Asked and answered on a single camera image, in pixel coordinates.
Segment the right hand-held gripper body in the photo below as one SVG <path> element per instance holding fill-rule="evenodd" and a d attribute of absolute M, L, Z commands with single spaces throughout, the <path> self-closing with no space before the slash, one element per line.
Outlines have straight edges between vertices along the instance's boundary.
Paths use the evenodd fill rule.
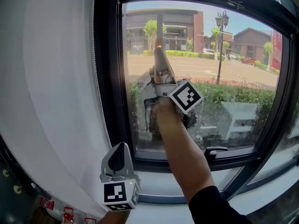
<path fill-rule="evenodd" d="M 188 114 L 204 99 L 190 80 L 177 80 L 171 68 L 161 71 L 152 68 L 142 74 L 136 84 L 141 91 L 141 101 L 146 112 L 162 97 L 170 98 L 183 114 Z"/>

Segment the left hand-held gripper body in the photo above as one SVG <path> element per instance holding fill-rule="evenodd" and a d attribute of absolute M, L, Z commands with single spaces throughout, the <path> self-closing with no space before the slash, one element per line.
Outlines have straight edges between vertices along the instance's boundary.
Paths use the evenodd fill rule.
<path fill-rule="evenodd" d="M 140 193 L 138 175 L 101 174 L 101 206 L 112 212 L 133 210 Z"/>

